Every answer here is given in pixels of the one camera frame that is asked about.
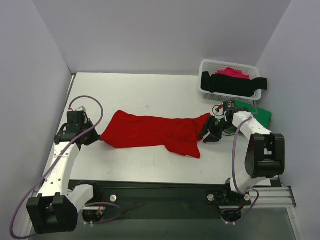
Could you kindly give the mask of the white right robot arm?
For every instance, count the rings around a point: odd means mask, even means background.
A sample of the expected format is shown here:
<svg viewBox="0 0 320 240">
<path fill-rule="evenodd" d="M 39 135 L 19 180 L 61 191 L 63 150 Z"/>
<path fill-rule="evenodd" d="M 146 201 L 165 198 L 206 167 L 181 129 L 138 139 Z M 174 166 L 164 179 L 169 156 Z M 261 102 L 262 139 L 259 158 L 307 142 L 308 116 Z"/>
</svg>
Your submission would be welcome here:
<svg viewBox="0 0 320 240">
<path fill-rule="evenodd" d="M 221 192 L 222 200 L 227 204 L 233 204 L 240 194 L 245 195 L 258 183 L 285 172 L 285 137 L 266 129 L 249 111 L 228 109 L 221 119 L 210 115 L 197 138 L 203 139 L 204 143 L 217 143 L 222 139 L 223 131 L 230 126 L 236 128 L 231 152 L 230 187 Z M 242 171 L 236 170 L 239 133 L 248 140 Z"/>
</svg>

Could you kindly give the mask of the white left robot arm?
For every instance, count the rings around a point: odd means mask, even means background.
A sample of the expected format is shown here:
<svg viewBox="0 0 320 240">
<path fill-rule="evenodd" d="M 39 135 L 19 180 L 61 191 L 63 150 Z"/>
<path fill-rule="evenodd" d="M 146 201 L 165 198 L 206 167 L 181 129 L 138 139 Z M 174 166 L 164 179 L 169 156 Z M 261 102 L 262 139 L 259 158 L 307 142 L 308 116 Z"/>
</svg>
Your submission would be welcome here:
<svg viewBox="0 0 320 240">
<path fill-rule="evenodd" d="M 37 196 L 28 199 L 26 208 L 38 235 L 72 232 L 76 229 L 80 210 L 87 203 L 95 206 L 101 193 L 90 184 L 69 191 L 75 160 L 82 146 L 99 140 L 100 136 L 82 106 L 67 112 L 67 122 L 54 138 L 53 158 Z"/>
</svg>

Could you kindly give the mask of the red t shirt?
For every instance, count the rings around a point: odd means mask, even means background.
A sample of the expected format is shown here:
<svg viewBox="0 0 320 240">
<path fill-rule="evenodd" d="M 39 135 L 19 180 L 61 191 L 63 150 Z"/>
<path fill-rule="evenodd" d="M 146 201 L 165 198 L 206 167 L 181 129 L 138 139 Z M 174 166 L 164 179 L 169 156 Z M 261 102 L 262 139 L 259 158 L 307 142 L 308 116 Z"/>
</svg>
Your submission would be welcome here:
<svg viewBox="0 0 320 240">
<path fill-rule="evenodd" d="M 198 135 L 210 116 L 163 118 L 118 110 L 100 140 L 117 149 L 164 146 L 171 153 L 199 159 Z"/>
</svg>

